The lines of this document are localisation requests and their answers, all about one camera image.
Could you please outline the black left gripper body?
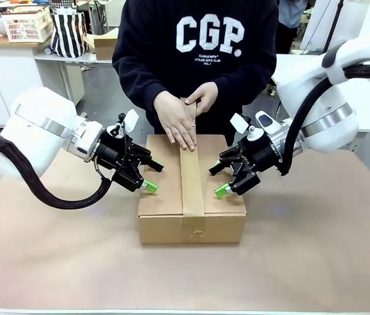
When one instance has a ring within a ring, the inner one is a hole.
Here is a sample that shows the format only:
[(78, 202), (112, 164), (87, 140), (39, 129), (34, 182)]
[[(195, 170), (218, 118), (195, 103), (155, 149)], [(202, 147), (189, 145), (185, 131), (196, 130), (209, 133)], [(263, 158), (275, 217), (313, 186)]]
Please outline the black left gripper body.
[(116, 182), (127, 190), (134, 192), (140, 189), (144, 180), (139, 167), (145, 159), (151, 158), (151, 152), (133, 142), (126, 133), (126, 127), (109, 126), (99, 138), (94, 153), (94, 166), (113, 170), (112, 182)]

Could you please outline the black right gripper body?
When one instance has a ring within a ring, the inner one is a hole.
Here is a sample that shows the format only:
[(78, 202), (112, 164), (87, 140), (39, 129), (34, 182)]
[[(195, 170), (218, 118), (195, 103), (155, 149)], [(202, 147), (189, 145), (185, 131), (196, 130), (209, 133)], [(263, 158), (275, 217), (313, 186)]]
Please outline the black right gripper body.
[(218, 160), (233, 168), (234, 173), (228, 184), (238, 195), (260, 183), (258, 173), (271, 167), (283, 170), (281, 155), (263, 129), (249, 129), (249, 134), (236, 146), (221, 152)]

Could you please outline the person's right hand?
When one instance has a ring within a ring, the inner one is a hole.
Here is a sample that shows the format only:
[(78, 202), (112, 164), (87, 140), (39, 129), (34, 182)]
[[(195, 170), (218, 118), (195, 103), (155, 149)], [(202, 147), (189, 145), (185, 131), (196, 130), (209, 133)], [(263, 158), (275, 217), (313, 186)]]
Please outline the person's right hand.
[(154, 99), (154, 108), (169, 142), (193, 151), (197, 144), (195, 121), (185, 103), (168, 91), (162, 91)]

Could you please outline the person's left hand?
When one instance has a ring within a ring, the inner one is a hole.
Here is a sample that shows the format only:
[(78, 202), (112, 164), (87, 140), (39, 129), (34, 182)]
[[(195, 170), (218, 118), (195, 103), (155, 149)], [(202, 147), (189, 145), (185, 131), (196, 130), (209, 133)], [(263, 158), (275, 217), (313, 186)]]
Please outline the person's left hand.
[(196, 104), (196, 116), (208, 112), (215, 103), (218, 96), (218, 87), (215, 82), (206, 82), (200, 85), (189, 97), (185, 98), (185, 103)]

